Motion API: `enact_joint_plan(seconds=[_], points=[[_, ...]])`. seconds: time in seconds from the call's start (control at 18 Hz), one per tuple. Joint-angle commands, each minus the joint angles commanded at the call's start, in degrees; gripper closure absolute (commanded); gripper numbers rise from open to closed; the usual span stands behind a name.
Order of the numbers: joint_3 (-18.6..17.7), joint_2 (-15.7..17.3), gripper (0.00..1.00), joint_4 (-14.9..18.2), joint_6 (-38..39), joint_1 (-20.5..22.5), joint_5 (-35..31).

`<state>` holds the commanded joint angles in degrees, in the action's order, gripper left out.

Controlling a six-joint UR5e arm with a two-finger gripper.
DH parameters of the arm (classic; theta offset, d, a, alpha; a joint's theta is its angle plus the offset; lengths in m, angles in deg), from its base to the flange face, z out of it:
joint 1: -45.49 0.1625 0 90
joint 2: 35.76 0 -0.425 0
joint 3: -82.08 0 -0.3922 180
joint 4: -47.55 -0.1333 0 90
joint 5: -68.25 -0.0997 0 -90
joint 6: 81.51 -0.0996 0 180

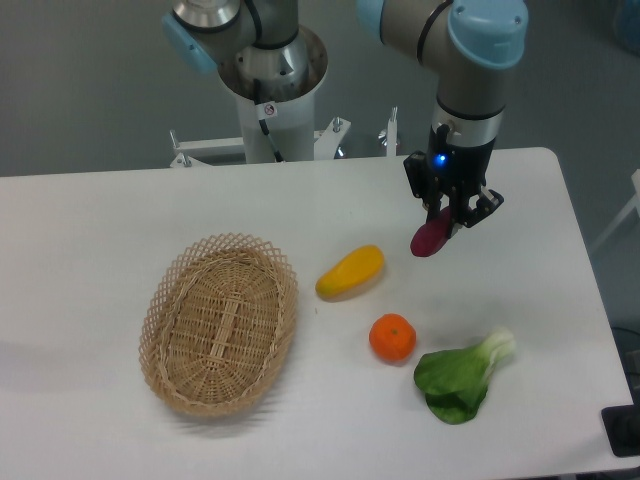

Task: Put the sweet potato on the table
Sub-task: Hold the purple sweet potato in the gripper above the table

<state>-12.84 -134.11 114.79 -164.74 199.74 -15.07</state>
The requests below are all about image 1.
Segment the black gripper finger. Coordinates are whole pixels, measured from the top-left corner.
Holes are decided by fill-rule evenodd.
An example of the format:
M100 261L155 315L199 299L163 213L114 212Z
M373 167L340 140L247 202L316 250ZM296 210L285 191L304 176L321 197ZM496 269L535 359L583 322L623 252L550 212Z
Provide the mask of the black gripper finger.
M422 196L423 207L427 212L426 223L430 223L440 216L442 193L438 185L428 186Z
M474 208L469 206L469 200L469 197L462 194L454 194L449 198L447 238L452 238L461 228L474 227L504 203L504 197L500 193L487 188L480 189Z

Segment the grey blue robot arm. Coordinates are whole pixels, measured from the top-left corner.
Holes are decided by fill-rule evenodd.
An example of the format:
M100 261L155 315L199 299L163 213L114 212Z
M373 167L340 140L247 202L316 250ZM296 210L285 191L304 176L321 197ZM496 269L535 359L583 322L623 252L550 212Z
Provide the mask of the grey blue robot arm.
M419 239L452 237L493 214L502 196L485 172L512 73L524 52L522 1L361 1L358 17L384 45L439 77L429 144L404 168L427 213ZM294 161L292 130L276 116L324 77L320 43L294 1L177 1L163 31L183 61L216 72L249 103L261 161Z

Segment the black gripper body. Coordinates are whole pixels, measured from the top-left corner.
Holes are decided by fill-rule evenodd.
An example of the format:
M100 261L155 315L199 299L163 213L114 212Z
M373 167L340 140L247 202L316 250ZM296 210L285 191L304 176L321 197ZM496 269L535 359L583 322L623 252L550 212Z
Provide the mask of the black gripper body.
M403 161L412 195L422 204L424 191L431 185L439 186L441 199L454 194L471 199L481 188L487 188L486 171L495 140L459 146L451 143L452 139L452 129L441 125L430 131L426 152L414 151Z

